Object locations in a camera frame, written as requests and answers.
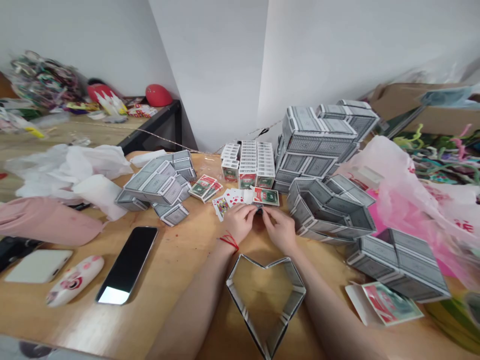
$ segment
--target cardboard box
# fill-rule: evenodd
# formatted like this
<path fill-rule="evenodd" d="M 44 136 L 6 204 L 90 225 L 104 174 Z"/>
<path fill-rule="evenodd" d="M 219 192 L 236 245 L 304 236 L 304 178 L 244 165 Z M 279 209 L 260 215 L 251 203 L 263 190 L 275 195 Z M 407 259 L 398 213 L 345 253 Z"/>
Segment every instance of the cardboard box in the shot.
<path fill-rule="evenodd" d="M 419 124 L 423 124 L 423 134 L 459 135 L 467 124 L 473 126 L 465 134 L 469 136 L 480 128 L 480 109 L 422 106 L 420 98 L 430 90 L 456 88 L 462 86 L 458 83 L 450 84 L 417 84 L 417 83 L 394 83 L 379 85 L 375 90 L 370 105 L 381 117 L 377 132 L 392 138 L 399 132 L 415 132 Z M 396 126 L 387 126 L 411 116 L 412 121 L 405 127 L 398 129 L 389 135 Z"/>

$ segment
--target hand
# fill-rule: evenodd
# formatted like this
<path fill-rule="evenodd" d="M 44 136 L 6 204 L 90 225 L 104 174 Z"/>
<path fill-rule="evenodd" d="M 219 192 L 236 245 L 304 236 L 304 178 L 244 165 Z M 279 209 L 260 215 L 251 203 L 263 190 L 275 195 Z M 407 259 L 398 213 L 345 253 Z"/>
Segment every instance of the hand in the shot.
<path fill-rule="evenodd" d="M 252 222 L 258 208 L 255 205 L 247 205 L 237 203 L 229 208 L 223 217 L 222 233 L 220 236 L 229 232 L 235 239 L 237 244 L 245 239 L 250 230 L 252 230 Z"/>
<path fill-rule="evenodd" d="M 263 208 L 263 222 L 270 236 L 271 241 L 287 256 L 297 249 L 295 241 L 295 221 L 283 211 L 273 207 Z M 275 219 L 272 224 L 270 216 Z"/>

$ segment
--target smartphone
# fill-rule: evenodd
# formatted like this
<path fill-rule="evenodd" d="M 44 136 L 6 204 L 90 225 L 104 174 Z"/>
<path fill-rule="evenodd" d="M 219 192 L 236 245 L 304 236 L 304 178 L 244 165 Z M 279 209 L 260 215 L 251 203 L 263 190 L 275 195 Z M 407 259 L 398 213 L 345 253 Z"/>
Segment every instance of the smartphone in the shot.
<path fill-rule="evenodd" d="M 151 226 L 133 229 L 96 295 L 97 303 L 123 305 L 127 302 L 158 232 Z"/>

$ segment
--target heart playing card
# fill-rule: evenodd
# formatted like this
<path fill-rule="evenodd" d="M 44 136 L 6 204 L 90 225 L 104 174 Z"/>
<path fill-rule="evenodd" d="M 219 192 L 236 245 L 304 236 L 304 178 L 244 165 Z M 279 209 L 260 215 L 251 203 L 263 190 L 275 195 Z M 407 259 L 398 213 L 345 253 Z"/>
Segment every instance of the heart playing card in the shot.
<path fill-rule="evenodd" d="M 240 189 L 227 189 L 223 196 L 231 207 L 237 203 L 245 203 L 244 191 Z"/>

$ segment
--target white power bank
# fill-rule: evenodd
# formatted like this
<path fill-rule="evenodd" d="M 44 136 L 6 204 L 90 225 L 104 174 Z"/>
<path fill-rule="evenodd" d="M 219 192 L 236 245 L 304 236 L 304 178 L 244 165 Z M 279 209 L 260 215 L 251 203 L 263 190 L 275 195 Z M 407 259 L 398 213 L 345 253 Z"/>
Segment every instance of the white power bank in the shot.
<path fill-rule="evenodd" d="M 36 250 L 25 256 L 6 276 L 5 281 L 10 283 L 49 283 L 72 254 L 71 250 Z"/>

